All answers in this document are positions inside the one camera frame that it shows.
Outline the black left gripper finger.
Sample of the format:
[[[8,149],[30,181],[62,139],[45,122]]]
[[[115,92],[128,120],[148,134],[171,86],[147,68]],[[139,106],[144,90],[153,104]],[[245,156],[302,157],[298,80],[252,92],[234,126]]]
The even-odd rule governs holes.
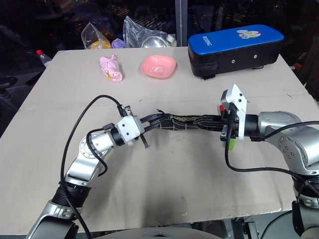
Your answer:
[[[171,128],[171,120],[169,119],[159,119],[159,120],[144,120],[143,123],[149,123],[148,126],[145,127],[144,132],[148,132],[150,130],[159,128],[159,129],[170,129]]]
[[[148,115],[146,117],[141,118],[141,123],[148,123],[149,125],[154,125],[157,123],[162,123],[165,120],[170,120],[171,117],[168,114],[158,113],[158,114],[152,114]]]

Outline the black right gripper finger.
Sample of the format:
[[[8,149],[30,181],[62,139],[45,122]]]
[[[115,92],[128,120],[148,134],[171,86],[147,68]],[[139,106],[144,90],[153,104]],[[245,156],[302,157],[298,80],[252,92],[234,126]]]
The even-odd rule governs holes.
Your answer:
[[[209,122],[202,121],[199,123],[199,128],[204,130],[222,130],[225,123],[223,122]]]
[[[202,115],[197,118],[198,123],[221,123],[222,116],[219,115]]]

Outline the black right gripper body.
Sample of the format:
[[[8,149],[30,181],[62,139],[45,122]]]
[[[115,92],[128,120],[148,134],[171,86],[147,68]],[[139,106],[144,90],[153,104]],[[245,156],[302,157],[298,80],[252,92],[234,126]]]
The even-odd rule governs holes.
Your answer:
[[[220,140],[226,142],[228,136],[227,130],[231,127],[230,138],[236,139],[238,137],[238,120],[237,120],[237,108],[233,103],[230,103],[229,109],[226,109],[223,105],[220,105],[220,113],[225,123]]]

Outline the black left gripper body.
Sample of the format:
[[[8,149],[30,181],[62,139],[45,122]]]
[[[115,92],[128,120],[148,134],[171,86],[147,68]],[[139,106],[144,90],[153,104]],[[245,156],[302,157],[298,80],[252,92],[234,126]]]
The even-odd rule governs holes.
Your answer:
[[[134,118],[135,125],[139,129],[139,135],[135,137],[135,140],[140,139],[143,142],[143,144],[145,146],[145,149],[149,148],[149,144],[147,143],[147,141],[146,141],[146,139],[144,137],[145,130],[144,130],[143,126],[142,126],[142,123],[141,123],[139,117],[135,116],[133,114],[130,106],[125,106],[125,110],[126,110],[127,114],[129,114],[130,116],[132,116]]]

